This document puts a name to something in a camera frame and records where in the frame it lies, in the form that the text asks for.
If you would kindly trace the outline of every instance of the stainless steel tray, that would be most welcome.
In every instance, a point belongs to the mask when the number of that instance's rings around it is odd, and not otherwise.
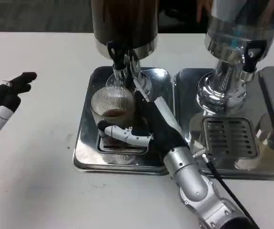
[[[152,83],[151,100],[162,96],[173,111],[173,90],[171,77],[160,68],[143,68],[143,73]],[[159,153],[151,150],[143,155],[104,154],[99,152],[98,130],[90,111],[93,94],[105,86],[113,73],[111,67],[100,67],[90,77],[78,138],[74,149],[74,165],[90,172],[130,173],[145,175],[164,175],[168,171],[162,163]]]
[[[211,116],[197,103],[196,89],[201,77],[212,71],[213,69],[183,69],[174,78],[175,116],[193,153],[206,146],[203,119]],[[258,80],[259,73],[247,84],[247,96],[243,107],[227,116],[249,120],[253,136],[255,136],[257,155],[253,157],[214,156],[216,168],[224,178],[274,180],[274,150],[257,138],[258,124],[262,116],[268,113]],[[205,174],[211,175],[203,160],[197,159],[197,161],[200,169]]]

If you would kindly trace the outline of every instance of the floor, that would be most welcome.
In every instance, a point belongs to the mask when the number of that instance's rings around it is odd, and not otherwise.
[[[0,31],[92,32],[90,0],[0,0]],[[159,16],[160,32],[200,32]]]

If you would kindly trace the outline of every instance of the dispenser base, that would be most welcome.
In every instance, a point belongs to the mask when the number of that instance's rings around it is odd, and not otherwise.
[[[258,83],[258,75],[247,84],[247,96],[239,111],[227,116],[214,115],[206,112],[197,101],[199,81],[212,71],[213,69],[183,69],[174,78],[175,116],[183,129],[192,153],[196,153],[207,144],[212,145],[212,142],[209,143],[208,140],[208,132],[206,131],[205,134],[204,131],[204,128],[208,128],[206,119],[213,118],[213,121],[218,119],[222,123],[229,118],[243,120],[244,122],[240,121],[239,123],[244,124],[242,125],[245,128],[244,131],[249,132],[246,136],[253,136],[253,144],[255,144],[255,146],[250,146],[253,148],[251,153],[248,153],[249,150],[244,152],[236,150],[233,154],[231,150],[227,154],[217,151],[210,156],[211,159],[224,178],[274,180],[274,150],[257,138],[257,129],[255,128],[263,114],[267,113],[265,100]],[[226,139],[226,143],[233,144],[233,142],[228,142],[228,139]],[[198,158],[197,161],[203,173],[210,176],[211,172],[203,160]]]
[[[151,101],[162,96],[173,111],[173,90],[171,77],[160,68],[142,68],[143,74],[150,80]],[[97,68],[90,77],[83,113],[80,121],[78,137],[74,149],[74,165],[86,172],[129,173],[143,175],[164,175],[168,171],[162,158],[155,149],[136,148],[128,146],[106,147],[90,111],[93,94],[104,87],[113,74],[111,67]]]

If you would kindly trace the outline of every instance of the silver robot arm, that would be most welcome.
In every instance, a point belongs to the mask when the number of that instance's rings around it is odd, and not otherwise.
[[[233,223],[241,223],[242,229],[255,228],[238,207],[220,197],[208,177],[199,173],[195,159],[187,147],[172,149],[164,157],[164,163],[180,187],[180,198],[198,216],[202,229],[233,229],[234,227],[227,226]]]
[[[161,151],[168,172],[179,186],[180,198],[198,216],[202,229],[258,229],[236,205],[219,196],[208,177],[200,174],[183,138],[182,129],[166,102],[162,98],[150,102],[144,93],[138,91],[135,92],[135,98],[150,122],[152,135],[135,136],[131,127],[123,130],[105,121],[98,124],[98,129],[130,144],[154,144]],[[206,154],[202,156],[208,162]]]

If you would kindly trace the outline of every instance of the metal container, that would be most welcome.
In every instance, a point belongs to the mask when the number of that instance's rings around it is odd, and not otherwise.
[[[274,40],[274,0],[214,0],[211,15],[205,46],[213,56],[236,64],[249,41],[266,41],[261,59],[267,55]]]
[[[110,58],[107,42],[119,41],[141,60],[157,44],[159,0],[91,0],[94,33],[99,52]]]

